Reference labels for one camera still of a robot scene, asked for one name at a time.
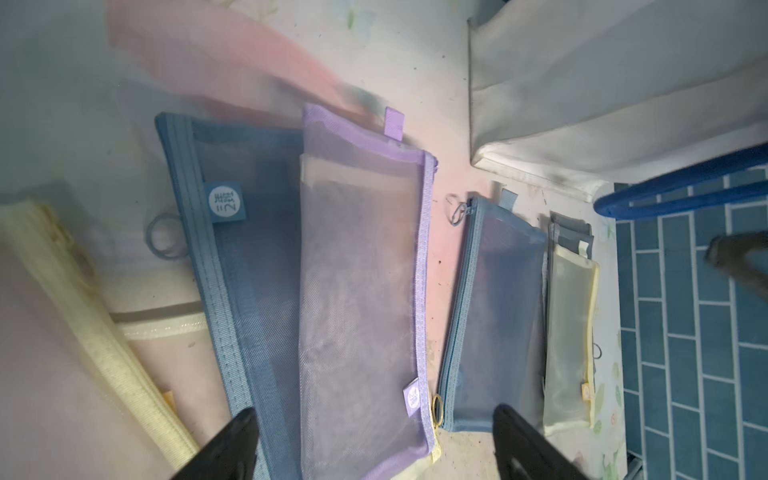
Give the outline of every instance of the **pink blurred object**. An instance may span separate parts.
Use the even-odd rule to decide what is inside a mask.
[[[369,123],[352,88],[299,45],[239,12],[201,0],[107,4],[112,46],[169,91],[204,98],[219,118],[245,109],[249,118],[275,114],[283,119],[277,123],[292,123],[286,111],[300,112],[304,101],[318,101]]]

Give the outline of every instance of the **round label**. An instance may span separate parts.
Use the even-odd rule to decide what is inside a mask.
[[[231,187],[216,187],[208,195],[208,206],[218,217],[232,217],[240,211],[240,195]]]
[[[411,407],[411,409],[417,409],[421,403],[420,400],[419,387],[414,385],[408,391],[408,406]]]

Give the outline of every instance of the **purple mesh pencil pouch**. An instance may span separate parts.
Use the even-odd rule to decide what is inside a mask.
[[[305,480],[391,478],[432,451],[425,288],[435,158],[304,110]]]

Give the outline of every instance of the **mesh pencil pouch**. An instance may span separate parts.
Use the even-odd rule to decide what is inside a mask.
[[[391,478],[435,444],[425,282],[435,158],[307,105],[302,472]]]
[[[546,237],[484,197],[469,199],[466,218],[438,393],[444,429],[490,432],[496,406],[519,409],[532,390],[528,350],[540,322]]]
[[[156,125],[230,411],[257,411],[254,478],[301,478],[301,130]]]
[[[594,424],[592,319],[600,272],[596,262],[561,245],[550,261],[545,435]]]

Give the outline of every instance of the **blue mesh pencil pouch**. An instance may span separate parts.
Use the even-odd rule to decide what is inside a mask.
[[[457,290],[438,393],[442,427],[490,432],[496,406],[541,408],[541,376],[531,378],[528,353],[541,342],[541,281],[546,236],[484,197],[469,199]]]
[[[302,131],[156,126],[230,410],[257,411],[254,478],[299,479]]]

